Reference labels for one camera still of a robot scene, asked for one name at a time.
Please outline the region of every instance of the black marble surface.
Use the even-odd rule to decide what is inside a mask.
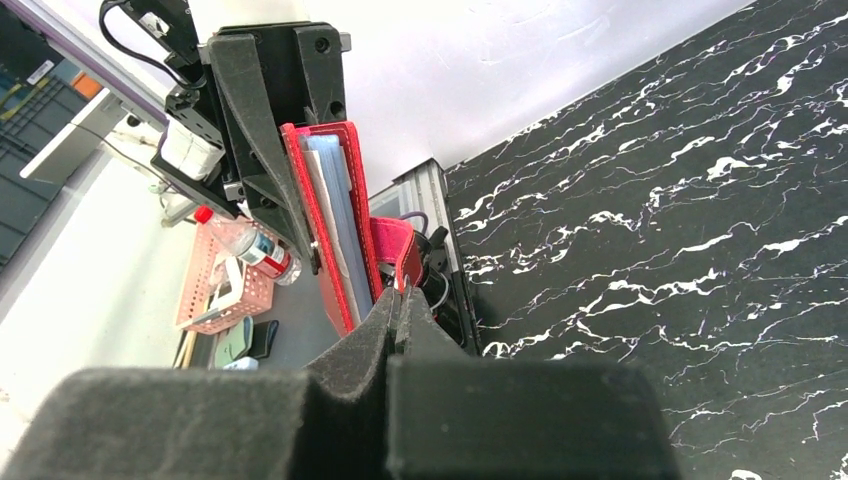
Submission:
[[[448,172],[486,354],[640,366],[687,478],[847,479],[846,77],[848,2],[764,0]]]

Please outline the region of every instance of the red binder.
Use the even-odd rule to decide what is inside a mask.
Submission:
[[[339,335],[345,336],[355,327],[350,313],[351,306],[345,295],[338,260],[333,251],[327,224],[321,212],[298,137],[301,135],[337,135],[339,137],[353,186],[350,195],[356,231],[365,260],[368,284],[375,302],[383,292],[378,263],[395,266],[397,279],[395,287],[401,292],[408,284],[415,286],[420,282],[423,270],[418,247],[415,244],[414,230],[412,224],[403,220],[371,217],[368,208],[368,192],[365,188],[365,170],[359,149],[359,136],[353,123],[340,122],[304,128],[295,128],[294,125],[287,123],[280,130],[300,187],[301,198],[306,208],[306,219],[318,243],[320,265],[318,279],[321,294],[324,297],[324,306],[336,331]]]

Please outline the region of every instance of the pink plastic basket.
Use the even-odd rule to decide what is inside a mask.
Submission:
[[[209,294],[209,275],[212,264],[223,246],[209,233],[203,225],[197,226],[194,237],[194,248],[191,252],[188,273],[186,273],[183,295],[180,300],[180,310],[177,314],[177,325],[183,325],[192,318],[205,312],[204,303]],[[185,330],[213,335],[222,332],[236,324],[248,315],[258,315],[271,309],[274,295],[274,281],[260,273],[254,267],[247,267],[244,293],[241,299],[224,315],[204,323],[189,325]]]

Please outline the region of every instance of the purple wire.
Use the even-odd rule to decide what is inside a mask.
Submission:
[[[427,216],[426,213],[419,211],[419,210],[414,210],[412,212],[407,212],[407,213],[404,213],[403,215],[401,215],[400,220],[409,220],[410,218],[415,218],[415,217],[420,218],[422,220],[422,222],[424,223],[424,226],[421,228],[421,233],[426,234],[427,233],[427,227],[430,226],[430,218]]]

